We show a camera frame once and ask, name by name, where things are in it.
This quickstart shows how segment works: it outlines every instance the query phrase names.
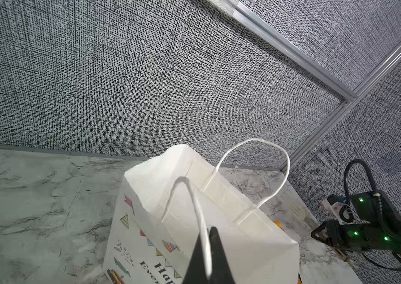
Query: marble table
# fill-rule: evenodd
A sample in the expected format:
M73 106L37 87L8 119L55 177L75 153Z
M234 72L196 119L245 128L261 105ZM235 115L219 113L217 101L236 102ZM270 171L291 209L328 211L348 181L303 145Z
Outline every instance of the marble table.
M140 162L0 150L0 284L108 283L101 264L113 206L123 173ZM272 171L220 172L252 200L282 179ZM289 182L261 209L300 243L304 284L361 283L333 250L311 239L316 220Z

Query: shopping bag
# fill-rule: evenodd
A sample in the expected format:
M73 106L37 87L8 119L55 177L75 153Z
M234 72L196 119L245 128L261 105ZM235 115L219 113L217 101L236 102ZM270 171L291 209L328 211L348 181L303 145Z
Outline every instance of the shopping bag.
M179 177L186 177L198 191L206 223L221 235L236 283L296 283L298 244L217 168L188 145L175 145L127 171L113 217L105 273L114 270L115 278L124 278L125 283L181 282L200 232L187 185L175 185ZM128 246L120 256L120 248L114 246L118 243ZM123 275L117 262L125 271L135 272Z

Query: gray marble vein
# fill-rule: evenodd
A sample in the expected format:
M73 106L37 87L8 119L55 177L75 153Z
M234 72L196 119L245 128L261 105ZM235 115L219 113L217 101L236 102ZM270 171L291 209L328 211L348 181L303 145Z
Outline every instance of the gray marble vein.
M108 283L101 271L123 173L136 160L0 150L0 284ZM279 172L220 172L254 202ZM348 264L310 238L315 218L286 182L261 209L300 243L310 283L361 283Z

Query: white marble surface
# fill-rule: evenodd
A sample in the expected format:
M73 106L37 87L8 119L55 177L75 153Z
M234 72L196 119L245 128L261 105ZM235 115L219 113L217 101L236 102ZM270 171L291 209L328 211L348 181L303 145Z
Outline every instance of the white marble surface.
M136 160L0 150L0 284L107 283L101 272L113 206ZM281 173L221 169L252 200ZM300 243L303 283L361 283L348 264L310 238L314 220L287 182L261 208Z

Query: pink flag print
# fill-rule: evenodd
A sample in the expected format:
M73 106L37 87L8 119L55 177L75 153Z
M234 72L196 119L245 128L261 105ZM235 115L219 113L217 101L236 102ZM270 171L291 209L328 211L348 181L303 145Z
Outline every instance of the pink flag print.
M131 209L133 209L133 215L134 215L133 202L127 196L125 196L125 203L128 204L131 207Z
M173 252L175 249L178 249L178 247L174 244L171 244L170 242L162 241L164 247L167 249L168 252Z

